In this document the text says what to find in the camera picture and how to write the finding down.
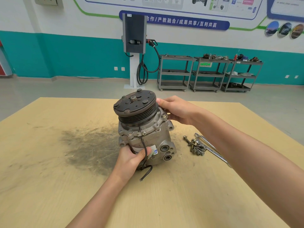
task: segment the black wire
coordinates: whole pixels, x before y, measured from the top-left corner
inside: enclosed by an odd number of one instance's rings
[[[127,55],[127,53],[126,53],[126,55]],[[127,55],[127,56],[128,56],[128,57],[134,57],[134,55],[131,55],[131,56],[130,56],[130,55]]]
[[[152,165],[148,165],[148,166],[143,167],[145,165],[147,159],[148,159],[148,157],[147,157],[148,151],[147,151],[147,147],[146,147],[145,143],[143,142],[142,137],[140,137],[140,141],[141,141],[141,143],[142,143],[142,145],[143,145],[143,147],[145,149],[145,158],[144,158],[145,161],[143,162],[143,165],[141,166],[140,170],[144,170],[144,169],[150,167],[150,169],[145,173],[145,175],[142,176],[142,178],[139,180],[139,181],[142,181],[151,172],[151,170],[153,169],[153,166]]]
[[[148,77],[149,77],[149,73],[155,73],[156,71],[158,71],[159,67],[161,66],[161,58],[159,56],[159,53],[156,49],[155,46],[157,46],[157,42],[155,40],[150,40],[149,41],[149,45],[152,46],[154,49],[155,49],[155,52],[157,53],[157,56],[158,56],[158,67],[156,70],[154,71],[149,71],[147,69],[147,66],[145,65],[145,63],[143,62],[143,57],[144,57],[144,54],[142,55],[141,57],[141,62],[139,63],[138,67],[137,67],[137,74],[136,74],[136,79],[137,79],[137,82],[142,85],[142,84],[145,84],[148,80]],[[141,70],[141,67],[143,67],[143,80],[140,79],[140,70]]]

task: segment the hand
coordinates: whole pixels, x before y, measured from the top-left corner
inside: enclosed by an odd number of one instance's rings
[[[149,155],[151,151],[151,148],[147,147],[147,155]],[[128,145],[121,148],[111,175],[119,177],[124,185],[127,184],[144,157],[145,149],[142,149],[138,154],[134,154]]]
[[[199,110],[199,107],[181,99],[177,96],[172,96],[166,99],[157,98],[158,105],[165,109],[169,120],[175,120],[182,124],[193,125],[192,115]]]

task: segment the right hand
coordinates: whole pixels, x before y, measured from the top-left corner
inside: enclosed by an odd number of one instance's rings
[[[157,98],[156,102],[167,113],[170,113],[168,115],[169,120],[175,120],[185,125],[193,125],[193,114],[199,110],[198,106],[177,96],[166,99]]]

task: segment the compressor housing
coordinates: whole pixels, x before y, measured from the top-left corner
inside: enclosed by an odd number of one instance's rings
[[[156,103],[154,92],[138,89],[122,96],[113,108],[119,119],[119,146],[128,144],[133,153],[138,153],[144,146],[152,149],[150,155],[138,165],[139,170],[169,161],[176,154],[169,133],[174,126],[168,120],[167,113]]]

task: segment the left hand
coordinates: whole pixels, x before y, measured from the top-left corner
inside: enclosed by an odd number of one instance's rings
[[[147,156],[151,153],[151,151],[151,148],[147,147]],[[111,175],[119,177],[123,184],[127,184],[144,157],[145,149],[142,149],[138,154],[134,154],[128,145],[121,148],[116,165]]]

